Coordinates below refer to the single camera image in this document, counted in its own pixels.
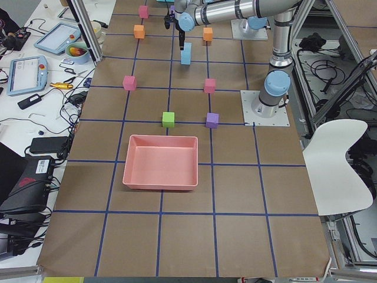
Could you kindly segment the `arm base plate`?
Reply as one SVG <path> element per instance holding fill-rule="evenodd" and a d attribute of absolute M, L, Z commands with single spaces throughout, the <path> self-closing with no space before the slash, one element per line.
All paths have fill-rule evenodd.
<path fill-rule="evenodd" d="M 260 91 L 241 90 L 244 124 L 246 126 L 289 127 L 283 98 L 276 106 L 266 106 L 259 100 Z"/>
<path fill-rule="evenodd" d="M 252 29 L 246 19 L 231 20 L 232 36 L 235 40 L 267 41 L 266 29 Z"/>

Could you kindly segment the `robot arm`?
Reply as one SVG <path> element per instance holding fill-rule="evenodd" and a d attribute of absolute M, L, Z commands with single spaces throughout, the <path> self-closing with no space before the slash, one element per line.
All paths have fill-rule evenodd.
<path fill-rule="evenodd" d="M 164 26 L 170 28 L 174 23 L 179 33 L 179 47 L 184 49 L 185 33 L 194 27 L 222 22 L 240 21 L 239 30 L 247 33 L 266 26 L 268 17 L 274 19 L 273 51 L 270 57 L 270 69 L 264 80 L 264 86 L 256 97 L 251 109 L 263 118 L 273 117 L 283 96 L 290 88 L 289 67 L 292 58 L 292 25 L 299 1 L 174 1 L 174 11 L 167 5 Z"/>

